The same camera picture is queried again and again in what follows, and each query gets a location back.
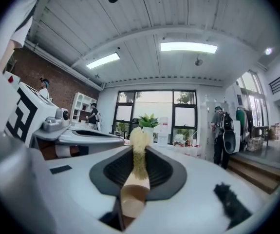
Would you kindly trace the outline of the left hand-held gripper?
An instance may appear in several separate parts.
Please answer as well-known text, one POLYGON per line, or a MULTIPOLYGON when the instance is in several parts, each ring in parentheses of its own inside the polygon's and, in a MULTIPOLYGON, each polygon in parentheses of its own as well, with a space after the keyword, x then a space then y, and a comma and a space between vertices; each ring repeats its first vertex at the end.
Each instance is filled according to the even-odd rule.
POLYGON ((20 98, 6 123, 5 132, 24 142, 27 147, 34 146, 36 137, 47 141, 58 139, 61 145, 79 146, 89 154, 125 144, 120 136, 91 129, 69 129, 71 135, 61 135, 71 126, 67 109, 57 107, 23 82, 18 84, 17 93, 20 98))

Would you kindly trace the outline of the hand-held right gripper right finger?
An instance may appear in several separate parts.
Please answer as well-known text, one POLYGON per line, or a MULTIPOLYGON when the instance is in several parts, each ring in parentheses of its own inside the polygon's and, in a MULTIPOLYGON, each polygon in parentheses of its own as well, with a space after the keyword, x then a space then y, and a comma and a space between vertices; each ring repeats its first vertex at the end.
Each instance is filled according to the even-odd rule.
POLYGON ((129 226, 131 234, 249 234, 270 215, 267 201, 242 179, 212 162, 186 156, 157 145, 154 149, 181 163, 187 171, 183 188, 169 200, 149 201, 129 226), (232 229, 223 206, 213 192, 220 183, 230 185, 252 216, 232 229))

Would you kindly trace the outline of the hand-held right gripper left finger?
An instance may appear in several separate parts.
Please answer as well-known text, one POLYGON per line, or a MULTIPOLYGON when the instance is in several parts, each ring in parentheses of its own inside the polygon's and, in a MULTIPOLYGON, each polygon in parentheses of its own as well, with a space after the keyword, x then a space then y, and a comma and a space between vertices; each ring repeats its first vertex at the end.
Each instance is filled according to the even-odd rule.
POLYGON ((132 168, 129 146, 46 161, 61 190, 98 224, 96 232, 123 232, 120 191, 132 168))

